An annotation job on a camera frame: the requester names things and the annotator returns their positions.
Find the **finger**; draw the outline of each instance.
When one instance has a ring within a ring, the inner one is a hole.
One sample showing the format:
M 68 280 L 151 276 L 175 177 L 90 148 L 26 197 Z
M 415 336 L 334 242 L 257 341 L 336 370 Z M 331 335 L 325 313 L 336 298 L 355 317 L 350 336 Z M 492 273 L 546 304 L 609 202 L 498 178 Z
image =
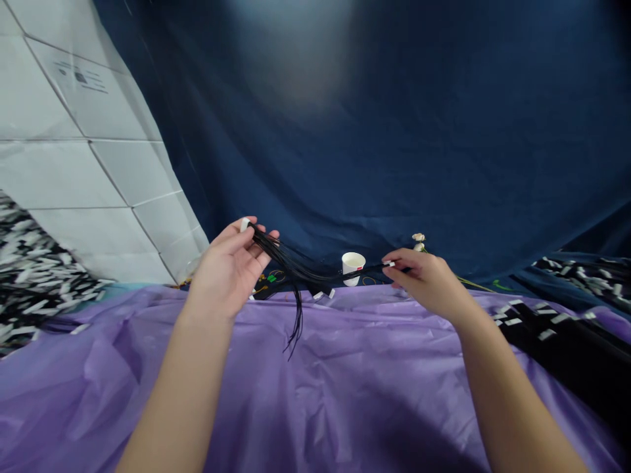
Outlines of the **finger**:
M 383 257 L 383 261 L 394 261 L 394 266 L 397 269 L 405 269 L 407 267 L 422 269 L 424 264 L 431 258 L 434 258 L 434 256 L 428 253 L 419 253 L 408 248 L 401 248 L 388 253 Z
M 393 267 L 385 267 L 383 269 L 383 273 L 389 277 L 390 279 L 392 279 L 396 284 L 398 284 L 399 286 L 406 288 L 409 286 L 411 281 L 414 281 L 413 278 L 411 278 L 410 276 L 403 274 L 401 271 L 399 271 L 398 269 L 395 269 Z
M 278 230 L 272 230 L 269 232 L 269 235 L 272 238 L 278 239 L 281 236 L 281 233 Z M 271 256 L 261 251 L 260 254 L 256 256 L 256 261 L 261 265 L 261 271 L 263 271 L 271 261 Z
M 252 237 L 254 236 L 254 229 L 248 227 L 245 232 L 237 233 L 236 235 L 228 237 L 227 240 L 222 241 L 216 245 L 216 250 L 222 254 L 234 254 L 242 248 L 252 244 Z
M 251 254 L 253 258 L 257 258 L 262 252 L 263 248 L 256 243 L 252 243 L 252 246 L 248 248 L 248 253 Z
M 253 216 L 249 216 L 249 217 L 245 217 L 248 220 L 250 220 L 252 223 L 256 223 L 257 222 L 257 218 L 253 217 Z M 237 233 L 239 233 L 241 231 L 241 221 L 243 220 L 243 217 L 240 218 L 239 220 L 235 220 L 233 223 L 231 223 L 230 225 L 228 225 L 226 228 L 224 228 L 222 230 L 222 232 L 217 235 L 217 237 L 210 243 L 211 246 L 217 246 L 220 243 L 226 241 L 228 238 L 236 235 Z

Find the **left hand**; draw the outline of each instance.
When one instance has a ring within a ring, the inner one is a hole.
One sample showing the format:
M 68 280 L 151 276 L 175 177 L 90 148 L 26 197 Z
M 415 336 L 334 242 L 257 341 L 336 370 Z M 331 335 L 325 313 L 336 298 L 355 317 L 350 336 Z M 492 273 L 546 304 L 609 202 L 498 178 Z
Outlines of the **left hand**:
M 256 217 L 248 217 L 256 223 Z M 233 320 L 252 294 L 252 289 L 271 258 L 253 243 L 254 229 L 240 233 L 241 220 L 228 225 L 202 256 L 191 283 L 187 305 L 201 317 Z M 263 225 L 257 228 L 265 232 Z M 269 233 L 280 236 L 277 230 Z

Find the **hand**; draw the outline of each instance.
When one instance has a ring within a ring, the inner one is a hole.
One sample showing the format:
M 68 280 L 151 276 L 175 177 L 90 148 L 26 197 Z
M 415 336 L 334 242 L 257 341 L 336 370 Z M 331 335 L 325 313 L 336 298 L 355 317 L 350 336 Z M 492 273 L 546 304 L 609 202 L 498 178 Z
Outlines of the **hand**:
M 410 296 L 430 312 L 447 319 L 456 328 L 464 322 L 486 314 L 473 299 L 444 259 L 407 248 L 388 253 L 383 261 L 394 261 L 383 273 L 404 288 Z M 411 268 L 405 274 L 402 269 Z
M 248 218 L 256 223 L 256 217 Z M 257 228 L 265 232 L 263 225 L 257 225 Z M 203 317 L 210 313 L 232 320 L 252 294 L 258 277 L 271 258 L 253 243 L 252 227 L 243 233 L 240 229 L 241 219 L 228 225 L 202 256 L 187 300 L 187 305 L 195 307 L 190 312 L 201 313 Z M 269 235 L 280 236 L 276 230 Z

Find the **wrinkled plastic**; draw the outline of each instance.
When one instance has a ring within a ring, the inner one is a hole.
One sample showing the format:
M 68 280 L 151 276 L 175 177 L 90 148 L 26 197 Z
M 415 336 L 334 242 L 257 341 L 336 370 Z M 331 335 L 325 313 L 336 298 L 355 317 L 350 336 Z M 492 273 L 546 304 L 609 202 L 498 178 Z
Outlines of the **wrinkled plastic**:
M 112 471 L 185 297 L 157 286 L 125 294 L 78 314 L 93 323 L 81 334 L 43 334 L 1 362 L 0 471 Z M 514 298 L 477 294 L 487 308 Z M 289 362 L 291 296 L 239 314 L 206 471 L 488 471 L 451 325 L 389 286 L 341 288 L 322 302 L 306 296 Z M 629 322 L 595 312 L 631 340 Z M 620 470 L 606 427 L 515 352 L 590 470 Z

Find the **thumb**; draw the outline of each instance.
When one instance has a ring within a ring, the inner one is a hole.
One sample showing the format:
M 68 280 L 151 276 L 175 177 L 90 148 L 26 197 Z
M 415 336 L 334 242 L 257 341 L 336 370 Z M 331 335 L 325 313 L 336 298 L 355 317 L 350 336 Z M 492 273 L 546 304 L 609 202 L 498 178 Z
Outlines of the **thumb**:
M 383 269 L 383 273 L 394 282 L 396 282 L 400 286 L 403 286 L 406 289 L 411 285 L 411 282 L 415 281 L 414 278 L 411 278 L 407 274 L 399 271 L 397 268 L 394 267 L 385 267 Z
M 237 233 L 236 235 L 219 243 L 217 245 L 217 251 L 222 254 L 234 254 L 239 251 L 240 248 L 243 248 L 248 242 L 251 242 L 253 236 L 254 229 L 252 227 L 248 227 L 244 232 Z

